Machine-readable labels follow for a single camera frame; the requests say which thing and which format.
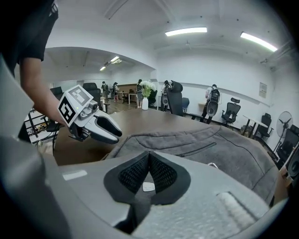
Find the flower vase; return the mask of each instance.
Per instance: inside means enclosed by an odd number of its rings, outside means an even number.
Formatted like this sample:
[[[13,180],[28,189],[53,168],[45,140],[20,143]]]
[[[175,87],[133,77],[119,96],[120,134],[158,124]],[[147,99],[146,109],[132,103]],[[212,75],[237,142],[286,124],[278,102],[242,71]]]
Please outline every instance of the flower vase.
[[[149,109],[149,100],[147,97],[144,97],[142,100],[142,109],[148,110]]]

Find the standing person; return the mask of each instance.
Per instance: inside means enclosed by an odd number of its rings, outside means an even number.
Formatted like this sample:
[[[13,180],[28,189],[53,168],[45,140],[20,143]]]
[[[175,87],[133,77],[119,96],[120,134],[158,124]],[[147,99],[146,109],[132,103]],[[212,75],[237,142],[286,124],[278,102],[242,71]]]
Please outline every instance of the standing person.
[[[118,87],[117,82],[113,84],[113,91],[114,91],[114,103],[118,103]]]
[[[215,84],[212,85],[212,87],[207,88],[206,90],[206,105],[204,107],[204,111],[202,113],[202,118],[200,119],[200,122],[204,121],[204,118],[206,117],[207,114],[207,105],[209,104],[209,102],[211,101],[211,92],[214,90],[218,90],[217,86]],[[212,117],[209,116],[209,118],[207,119],[206,123],[209,125],[212,121]]]
[[[34,102],[34,108],[50,119],[65,125],[57,107],[59,100],[42,81],[42,61],[45,47],[55,21],[58,5],[54,0],[6,2],[7,9],[14,9],[14,22],[5,23],[1,18],[0,53],[14,75],[20,65],[21,87]],[[30,142],[23,124],[19,138]]]
[[[108,85],[105,83],[105,81],[102,82],[102,90],[103,90],[103,96],[105,97],[106,102],[108,102],[109,101],[109,99],[108,99],[109,89],[108,89]]]
[[[167,91],[168,91],[169,88],[170,88],[169,82],[168,82],[168,80],[165,80],[164,84],[162,86],[162,89],[161,89],[161,92],[162,92],[162,96],[161,96],[161,111],[164,111],[164,112],[167,111],[168,104],[164,105],[163,101],[164,101],[164,98],[167,97]]]
[[[139,79],[137,85],[136,85],[136,93],[137,93],[137,108],[142,108],[142,100],[143,100],[143,95],[142,95],[142,85],[140,83],[142,82],[141,79]]]

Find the black mesh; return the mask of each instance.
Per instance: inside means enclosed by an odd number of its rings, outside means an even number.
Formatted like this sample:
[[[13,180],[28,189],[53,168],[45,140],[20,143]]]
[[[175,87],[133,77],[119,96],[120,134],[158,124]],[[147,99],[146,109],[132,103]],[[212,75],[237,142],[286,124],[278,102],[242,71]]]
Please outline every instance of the black mesh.
[[[137,193],[149,171],[148,156],[143,157],[130,167],[121,171],[118,179],[122,185],[133,193]]]
[[[150,158],[149,172],[154,179],[156,193],[168,188],[177,179],[177,173],[173,168],[154,157]]]

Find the black t-shirt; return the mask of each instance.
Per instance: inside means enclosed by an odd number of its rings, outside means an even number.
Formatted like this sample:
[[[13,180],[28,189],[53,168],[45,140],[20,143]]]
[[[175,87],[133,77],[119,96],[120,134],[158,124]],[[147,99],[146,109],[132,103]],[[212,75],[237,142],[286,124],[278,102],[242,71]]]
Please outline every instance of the black t-shirt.
[[[43,61],[49,35],[58,18],[58,7],[54,0],[18,1],[17,6],[11,5],[7,11],[13,14],[14,20],[5,24],[2,17],[6,14],[2,14],[0,50],[14,74],[21,59],[31,57]]]

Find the white ceiling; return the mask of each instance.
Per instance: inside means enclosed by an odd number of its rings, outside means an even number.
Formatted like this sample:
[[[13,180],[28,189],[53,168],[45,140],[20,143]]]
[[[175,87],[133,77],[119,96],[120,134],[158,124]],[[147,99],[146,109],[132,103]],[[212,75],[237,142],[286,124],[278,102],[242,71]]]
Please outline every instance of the white ceiling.
[[[242,31],[278,48],[290,39],[280,18],[261,0],[63,0],[58,4],[96,9],[100,15],[126,24],[140,34],[157,53],[174,49],[224,49],[261,60],[271,52],[241,39]],[[190,27],[207,27],[208,32],[165,35],[165,31]]]
[[[43,65],[59,67],[87,67],[100,69],[106,62],[113,59],[116,54],[79,47],[47,48],[44,54]],[[105,70],[115,71],[141,64],[137,61],[120,56],[121,63],[110,64]]]

